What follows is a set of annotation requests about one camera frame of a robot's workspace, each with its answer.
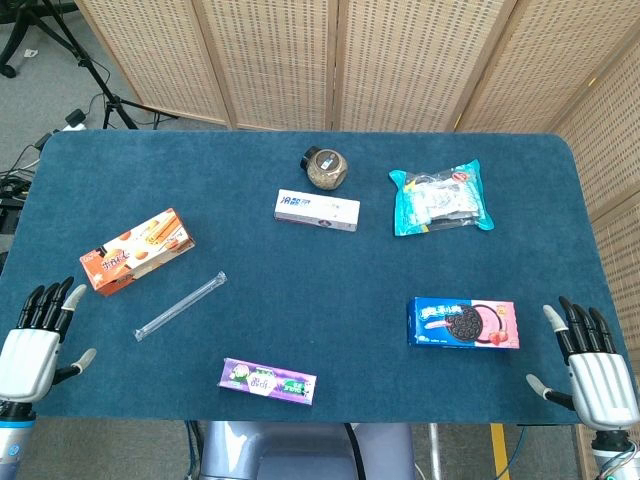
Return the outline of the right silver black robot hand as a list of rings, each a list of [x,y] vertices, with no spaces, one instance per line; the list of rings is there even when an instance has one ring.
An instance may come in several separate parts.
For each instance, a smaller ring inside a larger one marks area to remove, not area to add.
[[[638,401],[607,320],[593,307],[584,309],[563,296],[559,302],[563,314],[550,305],[542,310],[561,351],[571,392],[546,386],[533,374],[526,376],[528,385],[544,400],[575,412],[595,431],[630,429],[639,422]]]

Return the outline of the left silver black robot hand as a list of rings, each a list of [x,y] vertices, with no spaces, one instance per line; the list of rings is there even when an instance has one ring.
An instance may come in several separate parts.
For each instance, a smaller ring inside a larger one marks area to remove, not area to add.
[[[66,278],[46,287],[40,285],[26,298],[16,326],[1,349],[1,399],[32,404],[43,399],[51,387],[80,375],[91,365],[97,350],[90,348],[70,365],[57,365],[76,308],[87,286],[73,287]]]

